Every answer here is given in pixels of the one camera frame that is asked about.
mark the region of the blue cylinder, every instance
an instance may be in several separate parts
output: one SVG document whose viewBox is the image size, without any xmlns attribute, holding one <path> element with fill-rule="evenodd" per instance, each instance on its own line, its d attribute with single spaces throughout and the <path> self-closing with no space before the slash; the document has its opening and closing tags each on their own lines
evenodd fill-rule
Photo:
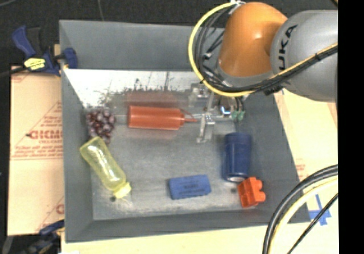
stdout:
<svg viewBox="0 0 364 254">
<path fill-rule="evenodd" d="M 224 147 L 223 178 L 232 182 L 242 182 L 248 178 L 251 135 L 240 132 L 227 134 Z"/>
</svg>

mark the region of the orange bottle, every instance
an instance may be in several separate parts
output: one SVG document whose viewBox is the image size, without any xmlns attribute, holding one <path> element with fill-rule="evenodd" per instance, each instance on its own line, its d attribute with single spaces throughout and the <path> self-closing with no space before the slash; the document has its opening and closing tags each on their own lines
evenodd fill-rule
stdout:
<svg viewBox="0 0 364 254">
<path fill-rule="evenodd" d="M 127 124 L 129 128 L 178 130 L 186 119 L 180 109 L 166 107 L 129 106 Z"/>
</svg>

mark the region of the yellow cable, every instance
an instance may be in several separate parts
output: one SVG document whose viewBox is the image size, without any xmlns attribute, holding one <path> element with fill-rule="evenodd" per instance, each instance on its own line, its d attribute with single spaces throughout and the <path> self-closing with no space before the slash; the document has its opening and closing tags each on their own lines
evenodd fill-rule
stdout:
<svg viewBox="0 0 364 254">
<path fill-rule="evenodd" d="M 201 74 L 201 72 L 199 71 L 199 69 L 197 68 L 196 66 L 196 63 L 195 63 L 195 60 L 193 58 L 193 41 L 195 39 L 195 36 L 198 32 L 198 29 L 202 26 L 202 24 L 210 17 L 212 16 L 214 13 L 222 10 L 222 9 L 225 9 L 227 7 L 230 7 L 230 6 L 233 6 L 233 5 L 236 5 L 238 4 L 237 1 L 231 1 L 231 2 L 228 2 L 228 3 L 224 3 L 222 5 L 219 5 L 217 7 L 215 7 L 214 9 L 208 11 L 206 14 L 204 14 L 202 16 L 202 18 L 197 22 L 197 24 L 195 25 L 195 27 L 193 28 L 192 32 L 191 32 L 191 35 L 189 37 L 189 42 L 188 42 L 188 58 L 189 58 L 189 62 L 191 64 L 191 67 L 193 69 L 193 71 L 195 72 L 195 74 L 198 76 L 198 78 L 200 79 L 200 81 L 206 85 L 206 87 L 213 91 L 214 93 L 216 94 L 219 94 L 219 95 L 223 95 L 225 97 L 241 97 L 243 95 L 248 95 L 248 94 L 251 94 L 253 92 L 255 92 L 255 90 L 245 90 L 245 91 L 235 91 L 235 92 L 227 92 L 227 91 L 222 91 L 222 90 L 219 90 L 217 88 L 215 88 L 214 86 L 212 86 L 211 84 L 209 84 L 209 82 L 207 80 L 204 79 L 204 76 Z M 322 49 L 319 53 L 321 52 L 325 52 L 331 48 L 334 48 L 338 46 L 338 43 L 334 43 L 328 47 L 326 47 L 325 49 Z M 297 66 L 305 63 L 306 61 L 308 60 L 311 60 L 315 57 L 315 55 L 312 55 L 312 56 L 309 56 L 307 57 L 306 59 L 302 60 L 301 62 L 298 62 L 296 63 L 295 65 L 285 69 L 284 71 L 276 74 L 276 75 L 273 75 L 272 77 L 269 78 L 269 80 L 271 80 L 272 78 L 274 77 L 277 77 L 277 76 L 281 76 L 282 74 L 285 74 L 287 72 L 289 72 L 290 70 L 296 68 Z"/>
<path fill-rule="evenodd" d="M 271 244 L 268 250 L 268 254 L 272 254 L 275 253 L 274 248 L 275 248 L 275 239 L 277 236 L 279 236 L 278 234 L 282 231 L 282 229 L 284 228 L 284 226 L 287 225 L 287 223 L 289 222 L 289 220 L 293 217 L 293 215 L 295 214 L 295 212 L 298 211 L 298 209 L 304 204 L 306 203 L 310 198 L 312 198 L 315 194 L 317 194 L 318 192 L 333 186 L 335 184 L 338 183 L 338 177 L 335 177 L 334 179 L 331 179 L 330 181 L 327 181 L 323 184 L 319 184 L 317 186 L 315 186 L 314 188 L 312 188 L 311 190 L 309 190 L 308 192 L 306 192 L 305 194 L 303 194 L 288 210 L 287 212 L 283 215 L 282 219 L 279 221 L 276 229 L 274 230 L 274 233 L 272 235 L 272 239 L 271 239 Z"/>
</svg>

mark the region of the clear plastic bottle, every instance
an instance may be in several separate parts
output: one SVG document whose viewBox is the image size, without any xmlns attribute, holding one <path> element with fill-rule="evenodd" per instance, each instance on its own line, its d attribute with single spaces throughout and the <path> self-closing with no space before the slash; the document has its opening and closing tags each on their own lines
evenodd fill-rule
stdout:
<svg viewBox="0 0 364 254">
<path fill-rule="evenodd" d="M 111 190 L 116 198 L 123 198 L 131 191 L 124 171 L 112 157 L 106 143 L 95 137 L 80 147 L 82 157 L 94 169 L 105 187 Z"/>
</svg>

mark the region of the cardboard sheet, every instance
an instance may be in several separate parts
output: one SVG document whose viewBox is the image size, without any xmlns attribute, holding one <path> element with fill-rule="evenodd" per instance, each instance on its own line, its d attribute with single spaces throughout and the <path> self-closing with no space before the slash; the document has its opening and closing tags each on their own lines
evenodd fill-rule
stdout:
<svg viewBox="0 0 364 254">
<path fill-rule="evenodd" d="M 8 235 L 35 234 L 64 217 L 60 78 L 11 78 Z"/>
</svg>

